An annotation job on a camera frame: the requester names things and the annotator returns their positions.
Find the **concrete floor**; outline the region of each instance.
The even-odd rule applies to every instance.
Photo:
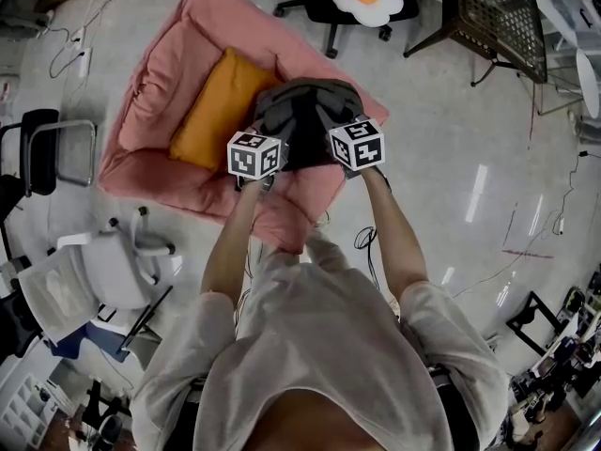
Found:
[[[96,0],[93,8],[101,1]],[[128,78],[177,1],[111,3],[101,19],[88,28],[87,44],[94,37],[94,50],[85,88],[78,89],[77,65],[69,75],[64,72],[55,80],[49,78],[48,68],[63,45],[63,34],[51,33],[29,41],[14,105],[15,120],[22,112],[43,106],[61,108],[63,118],[91,118],[99,125],[100,159]],[[283,0],[253,1],[271,11]],[[72,0],[61,6],[53,27],[74,30],[81,26],[87,4],[88,0]],[[578,151],[566,113],[535,117],[531,139],[531,101],[514,72],[495,70],[481,86],[472,89],[472,67],[482,74],[487,64],[452,41],[409,60],[403,58],[408,42],[415,43],[437,29],[439,21],[439,4],[423,0],[420,17],[393,23],[393,36],[387,43],[378,40],[373,29],[347,27],[335,62],[391,111],[384,126],[388,158],[384,170],[422,244],[431,281],[441,284],[444,280],[445,291],[455,296],[498,274],[462,293],[456,302],[483,335],[506,334],[504,322],[530,290],[555,311],[566,291],[573,285],[585,285],[599,262],[601,243],[595,237],[601,231],[601,219],[596,216],[601,162],[580,159],[573,177],[575,191],[565,204],[565,232],[560,237],[552,235],[550,227],[569,189],[568,175],[576,165]],[[317,48],[323,47],[326,27],[310,22],[303,10],[293,11],[285,22]],[[67,57],[61,55],[54,71],[67,62]],[[69,157],[85,155],[84,144],[68,142],[72,150]],[[14,162],[14,154],[7,150],[5,157]],[[22,204],[23,211],[15,210],[8,221],[11,243],[17,253],[38,260],[59,236],[101,226],[112,216],[128,222],[142,202],[115,199],[94,187],[80,189],[59,183],[52,196],[34,196]],[[167,329],[198,291],[220,228],[145,204],[150,207],[150,228],[168,236],[183,257],[175,263],[177,271],[164,276],[165,284],[176,286],[162,305],[159,319],[159,328]],[[373,224],[359,179],[347,185],[332,205],[330,216],[326,232],[344,248],[354,266],[367,272],[365,252],[353,248],[357,232]],[[543,227],[546,230],[539,234]],[[515,254],[503,251],[525,249],[544,257],[523,257],[499,273],[516,259]],[[375,265],[382,282],[378,252]],[[538,326],[532,333],[544,342],[548,327]],[[536,359],[512,335],[501,341],[497,353],[511,374]],[[93,352],[84,356],[87,354],[85,359],[90,361],[85,369],[93,368],[100,358]]]

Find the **white storage organizer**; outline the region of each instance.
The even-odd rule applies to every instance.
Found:
[[[2,421],[38,449],[58,409],[49,387],[29,374],[5,409]]]

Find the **person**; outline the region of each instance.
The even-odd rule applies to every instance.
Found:
[[[316,229],[306,243],[311,263],[264,248],[236,329],[262,193],[262,182],[247,183],[210,254],[200,295],[162,341],[133,397],[138,449],[177,442],[177,449],[202,451],[447,451],[469,427],[473,449],[494,438],[507,413],[506,374],[459,308],[428,282],[420,245],[386,179],[373,167],[361,174],[401,322]],[[437,387],[428,371],[434,365],[453,386]],[[456,405],[440,389],[458,391]],[[461,409],[466,428],[454,432]],[[187,444],[183,422],[193,429]]]

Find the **yellow cushion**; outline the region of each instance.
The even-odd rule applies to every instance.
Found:
[[[220,170],[227,142],[253,123],[256,96],[280,83],[272,72],[225,49],[171,142],[171,158]]]

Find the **pink sofa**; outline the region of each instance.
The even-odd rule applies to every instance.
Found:
[[[169,145],[226,47],[296,77],[352,83],[365,113],[382,123],[388,111],[294,32],[249,0],[181,0],[135,69],[100,169],[108,194],[159,202],[223,223],[239,194],[234,178],[170,160]],[[341,191],[339,166],[282,173],[257,207],[253,233],[301,253],[306,236]]]

